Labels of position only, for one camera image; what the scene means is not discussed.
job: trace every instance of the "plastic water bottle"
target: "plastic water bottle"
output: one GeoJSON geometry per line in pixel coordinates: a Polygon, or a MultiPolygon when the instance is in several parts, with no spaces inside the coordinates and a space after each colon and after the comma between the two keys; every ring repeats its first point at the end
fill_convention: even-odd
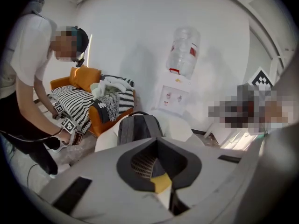
{"type": "Polygon", "coordinates": [[[199,40],[200,34],[195,28],[178,28],[174,32],[166,68],[191,79],[199,54],[199,40]]]}

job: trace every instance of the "white wall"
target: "white wall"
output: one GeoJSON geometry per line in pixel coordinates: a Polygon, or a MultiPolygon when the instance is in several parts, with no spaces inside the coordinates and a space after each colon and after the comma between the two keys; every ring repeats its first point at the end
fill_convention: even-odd
{"type": "MultiPolygon", "coordinates": [[[[65,0],[45,0],[41,14],[52,19],[58,27],[76,25],[76,5],[65,0]]],[[[50,93],[50,81],[68,76],[74,64],[57,60],[53,53],[43,78],[47,93],[50,93]]]]}
{"type": "Polygon", "coordinates": [[[262,67],[263,70],[270,74],[271,68],[271,58],[269,57],[266,49],[263,47],[258,38],[250,31],[250,47],[249,47],[249,57],[248,65],[246,68],[244,83],[247,82],[257,71],[259,67],[262,67]]]}
{"type": "Polygon", "coordinates": [[[183,116],[192,128],[206,130],[208,105],[243,82],[249,25],[230,0],[87,0],[77,22],[93,35],[89,67],[133,79],[143,110],[157,97],[155,86],[166,69],[173,32],[195,27],[201,34],[199,59],[183,116]]]}

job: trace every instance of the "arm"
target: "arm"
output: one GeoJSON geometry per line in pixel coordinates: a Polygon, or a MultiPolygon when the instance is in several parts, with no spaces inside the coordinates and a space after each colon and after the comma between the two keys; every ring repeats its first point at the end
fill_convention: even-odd
{"type": "Polygon", "coordinates": [[[37,77],[35,77],[34,80],[34,89],[42,104],[52,113],[52,115],[57,115],[57,111],[55,110],[55,108],[49,100],[49,97],[47,96],[45,87],[43,86],[43,82],[39,80],[37,77]]]}
{"type": "MultiPolygon", "coordinates": [[[[26,85],[17,77],[16,93],[20,112],[26,120],[50,135],[59,132],[60,128],[50,122],[33,102],[33,86],[26,85]]],[[[70,140],[66,131],[62,131],[57,137],[66,142],[70,140]]]]}

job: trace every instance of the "yellow part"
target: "yellow part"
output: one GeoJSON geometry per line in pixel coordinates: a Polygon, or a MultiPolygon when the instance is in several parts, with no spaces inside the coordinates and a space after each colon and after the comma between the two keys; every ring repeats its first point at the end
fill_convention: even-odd
{"type": "Polygon", "coordinates": [[[168,188],[172,184],[167,173],[159,177],[151,178],[150,181],[155,184],[155,193],[157,194],[163,192],[166,188],[168,188]]]}

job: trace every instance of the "person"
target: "person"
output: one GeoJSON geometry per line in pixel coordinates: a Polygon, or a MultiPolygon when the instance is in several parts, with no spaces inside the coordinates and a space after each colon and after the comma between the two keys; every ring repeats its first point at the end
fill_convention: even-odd
{"type": "Polygon", "coordinates": [[[0,75],[1,134],[17,149],[29,156],[51,177],[59,168],[44,144],[59,151],[70,142],[65,130],[48,120],[33,101],[35,90],[39,100],[55,117],[58,115],[43,86],[43,76],[51,58],[75,60],[88,45],[85,31],[77,27],[56,30],[56,24],[35,13],[17,21],[5,48],[0,75]],[[55,135],[43,141],[38,140],[55,135]]]}

